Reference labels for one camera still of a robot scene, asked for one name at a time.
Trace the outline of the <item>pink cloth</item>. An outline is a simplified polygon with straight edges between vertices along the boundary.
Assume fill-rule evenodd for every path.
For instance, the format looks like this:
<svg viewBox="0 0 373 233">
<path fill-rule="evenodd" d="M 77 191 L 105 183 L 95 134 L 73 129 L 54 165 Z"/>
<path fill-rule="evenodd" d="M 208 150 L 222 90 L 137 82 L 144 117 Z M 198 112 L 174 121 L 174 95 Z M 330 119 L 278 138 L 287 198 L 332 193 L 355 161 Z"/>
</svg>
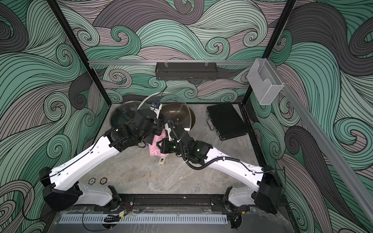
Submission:
<svg viewBox="0 0 373 233">
<path fill-rule="evenodd" d="M 151 144 L 149 144 L 149 152 L 150 156 L 160 156 L 166 157 L 168 153 L 162 153 L 160 148 L 157 146 L 157 142 L 166 138 L 166 131 L 165 129 L 162 130 L 160 136 L 155 135 Z"/>
</svg>

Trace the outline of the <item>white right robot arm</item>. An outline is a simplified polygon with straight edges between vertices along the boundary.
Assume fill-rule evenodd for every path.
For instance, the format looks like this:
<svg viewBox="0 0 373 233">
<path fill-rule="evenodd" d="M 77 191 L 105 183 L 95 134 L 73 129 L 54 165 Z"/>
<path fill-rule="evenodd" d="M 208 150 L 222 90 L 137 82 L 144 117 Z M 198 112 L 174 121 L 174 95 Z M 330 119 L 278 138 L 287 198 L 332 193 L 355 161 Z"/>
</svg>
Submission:
<svg viewBox="0 0 373 233">
<path fill-rule="evenodd" d="M 283 184 L 277 169 L 245 163 L 206 142 L 194 140 L 188 131 L 171 120 L 165 127 L 168 137 L 159 141 L 161 152 L 176 153 L 193 170 L 216 169 L 245 185 L 227 188 L 224 202 L 229 207 L 255 205 L 270 214 L 278 212 Z"/>
</svg>

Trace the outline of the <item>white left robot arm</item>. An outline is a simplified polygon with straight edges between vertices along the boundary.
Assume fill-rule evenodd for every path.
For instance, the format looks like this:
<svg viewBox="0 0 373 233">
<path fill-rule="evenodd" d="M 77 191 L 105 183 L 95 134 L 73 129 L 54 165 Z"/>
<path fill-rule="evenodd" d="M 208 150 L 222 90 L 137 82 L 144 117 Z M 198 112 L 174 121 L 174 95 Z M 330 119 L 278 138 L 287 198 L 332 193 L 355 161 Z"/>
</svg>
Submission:
<svg viewBox="0 0 373 233">
<path fill-rule="evenodd" d="M 139 146 L 147 138 L 161 135 L 164 122 L 159 120 L 161 108 L 144 108 L 135 112 L 126 124 L 111 128 L 88 149 L 62 165 L 45 167 L 40 172 L 43 199 L 53 211 L 63 211 L 74 205 L 95 205 L 107 211 L 116 210 L 121 198 L 116 189 L 89 187 L 79 183 L 84 175 L 105 160 L 125 149 Z"/>
</svg>

